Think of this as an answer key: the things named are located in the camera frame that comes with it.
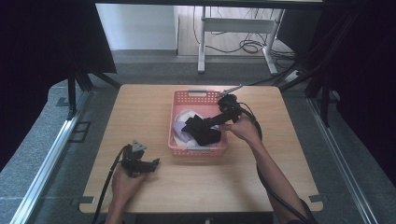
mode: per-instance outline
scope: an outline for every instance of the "person's right hand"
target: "person's right hand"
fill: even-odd
[[[254,126],[247,115],[242,114],[236,123],[222,124],[222,127],[226,131],[231,131],[238,138],[245,140],[250,145],[261,141],[256,126]]]

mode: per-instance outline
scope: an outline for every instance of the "hand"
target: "hand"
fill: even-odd
[[[222,127],[226,131],[231,131],[238,138],[245,140],[250,145],[262,141],[256,126],[254,126],[251,119],[245,114],[242,114],[235,124],[222,124]]]
[[[125,168],[118,164],[111,183],[113,201],[127,203],[137,193],[146,176],[147,174],[140,174],[137,177],[130,177]]]

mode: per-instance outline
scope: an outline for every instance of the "human arm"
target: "human arm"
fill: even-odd
[[[243,115],[235,124],[224,124],[223,127],[225,130],[233,132],[238,138],[247,142],[265,182],[274,193],[304,217],[307,217],[300,198],[289,180],[283,175],[282,171],[271,158],[250,118]],[[271,194],[268,194],[268,197],[281,224],[299,219]]]
[[[108,208],[106,224],[122,223],[122,215],[126,205],[136,195],[146,176],[147,174],[140,174],[137,177],[129,177],[127,171],[122,166],[117,165],[111,183],[113,199]]]

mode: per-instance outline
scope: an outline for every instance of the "desk leg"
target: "desk leg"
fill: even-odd
[[[199,52],[198,52],[199,73],[203,73],[205,71],[205,9],[206,7],[202,7],[201,44],[199,45]]]
[[[268,44],[267,44],[267,46],[265,46],[262,49],[262,53],[264,54],[265,61],[267,61],[268,68],[270,69],[271,75],[273,75],[273,76],[277,75],[277,70],[276,70],[274,61],[271,56],[271,49],[272,49],[272,46],[274,45],[274,40],[276,37],[277,29],[279,28],[280,20],[282,19],[282,15],[283,15],[284,11],[285,11],[284,9],[281,9],[279,11],[279,15],[275,19],[275,24],[273,26],[273,30],[271,31],[271,34],[269,34]]]

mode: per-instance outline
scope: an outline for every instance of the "table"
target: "table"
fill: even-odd
[[[230,89],[229,86],[123,85],[108,121],[102,144],[85,188],[83,213],[96,209],[108,170],[126,144],[136,139],[147,146],[143,161],[160,158],[155,173],[144,182],[126,208],[131,213],[272,212],[248,145],[228,133],[228,148],[220,158],[176,158],[168,147],[174,91]],[[276,87],[243,87],[234,92],[250,106],[262,126],[263,142],[279,167],[313,211],[323,204],[311,203],[318,189]],[[101,212],[111,201],[107,189]]]

